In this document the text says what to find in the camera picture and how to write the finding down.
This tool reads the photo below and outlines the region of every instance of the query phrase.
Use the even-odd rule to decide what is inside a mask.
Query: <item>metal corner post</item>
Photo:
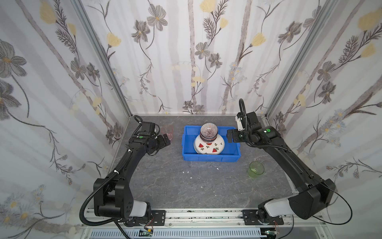
[[[129,106],[127,105],[127,102],[125,101],[125,96],[123,95],[123,93],[122,93],[122,91],[118,85],[118,81],[115,78],[115,75],[113,74],[113,70],[110,66],[108,59],[107,59],[105,51],[103,50],[102,45],[96,36],[96,32],[94,31],[94,28],[90,22],[90,19],[89,19],[88,15],[86,14],[84,5],[82,4],[81,0],[70,0],[70,1],[74,7],[74,10],[76,11],[78,18],[80,19],[83,27],[85,28],[86,34],[89,37],[90,42],[91,42],[96,54],[98,55],[104,69],[106,70],[106,74],[109,77],[110,83],[112,84],[113,89],[114,89],[115,93],[117,94],[119,101],[122,104],[124,112],[130,118],[133,114],[131,113]]]
[[[291,82],[293,76],[295,75],[296,71],[300,67],[304,58],[307,56],[307,54],[308,54],[309,50],[311,49],[316,37],[320,33],[321,29],[325,26],[325,22],[326,22],[326,20],[329,19],[329,16],[332,13],[337,2],[338,2],[338,0],[327,0],[324,3],[324,6],[323,6],[320,14],[318,15],[317,20],[314,22],[312,29],[309,31],[308,36],[306,37],[302,47],[300,48],[299,52],[297,53],[296,58],[294,59],[291,67],[289,68],[288,72],[286,73],[283,81],[280,84],[280,87],[276,91],[276,94],[275,94],[274,98],[272,99],[272,101],[268,107],[268,111],[267,111],[268,117],[276,109],[276,105],[281,100],[281,97],[283,96],[285,90],[289,86],[289,83]]]

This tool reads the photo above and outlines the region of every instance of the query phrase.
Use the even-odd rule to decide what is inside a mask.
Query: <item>floral curtain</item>
[[[332,179],[353,209],[332,226],[335,238],[377,238],[382,210],[382,4],[339,1],[269,122],[323,178]],[[345,222],[334,195],[325,220]]]
[[[1,235],[73,238],[128,119],[70,2],[2,1],[0,22]]]
[[[134,113],[265,114],[324,1],[82,3]]]

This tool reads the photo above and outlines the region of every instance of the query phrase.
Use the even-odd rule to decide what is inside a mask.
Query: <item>green glass cup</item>
[[[261,163],[257,161],[253,161],[249,164],[247,174],[250,178],[255,179],[263,173],[264,173],[264,166]]]

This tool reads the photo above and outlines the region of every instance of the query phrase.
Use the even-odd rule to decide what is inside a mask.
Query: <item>gray countertop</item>
[[[143,116],[144,121],[173,127],[171,145],[155,156],[145,155],[130,182],[135,200],[150,202],[152,208],[248,208],[270,198],[291,195],[284,171],[264,150],[241,143],[241,158],[235,163],[191,162],[182,156],[182,135],[185,125],[236,127],[234,116]],[[138,123],[131,119],[115,163],[125,153],[125,144]],[[250,179],[247,168],[259,161],[265,172]]]

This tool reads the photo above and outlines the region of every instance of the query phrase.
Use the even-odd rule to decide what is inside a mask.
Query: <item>blue plastic bin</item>
[[[218,126],[218,134],[224,139],[225,146],[220,154],[198,154],[194,149],[195,138],[199,135],[201,126],[186,125],[182,136],[182,155],[185,161],[236,162],[240,157],[240,144],[228,143],[227,130],[231,126]]]

